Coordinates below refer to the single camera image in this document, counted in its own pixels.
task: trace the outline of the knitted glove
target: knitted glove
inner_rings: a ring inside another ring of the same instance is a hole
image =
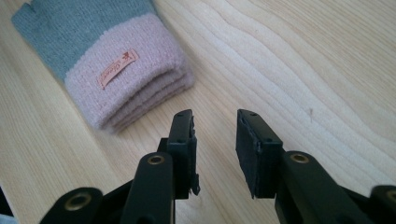
[[[193,83],[150,0],[33,0],[12,22],[96,129],[118,132]]]

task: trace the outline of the wooden table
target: wooden table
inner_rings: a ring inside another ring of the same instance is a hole
[[[156,0],[196,83],[118,135],[87,126],[16,32],[22,2],[0,2],[0,184],[20,223],[37,223],[71,189],[108,193],[134,178],[187,108],[202,191],[177,202],[177,223],[278,222],[274,201],[251,200],[239,168],[238,108],[342,186],[367,196],[396,185],[395,1]]]

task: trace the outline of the light wood tabletop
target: light wood tabletop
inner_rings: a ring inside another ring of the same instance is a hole
[[[252,200],[235,153],[236,111],[260,114],[286,150],[310,153],[365,196],[396,185],[396,2],[155,0],[186,52],[194,86],[119,134],[90,128],[0,1],[0,184],[20,223],[37,223],[79,187],[108,193],[134,178],[192,109],[201,193],[177,223],[278,223]]]

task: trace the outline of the ribbed knit texture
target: ribbed knit texture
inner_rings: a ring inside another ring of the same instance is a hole
[[[111,27],[148,12],[149,0],[33,0],[12,17],[21,35],[60,79]]]
[[[102,90],[97,78],[128,49],[139,59]],[[149,13],[105,32],[67,73],[65,86],[93,127],[114,133],[192,82],[181,48]]]

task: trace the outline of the folded cuff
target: folded cuff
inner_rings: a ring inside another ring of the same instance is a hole
[[[130,50],[136,52],[137,60],[123,68],[103,89],[98,78]],[[64,80],[91,126],[111,132],[123,129],[192,83],[192,73],[181,48],[151,13],[104,32]]]

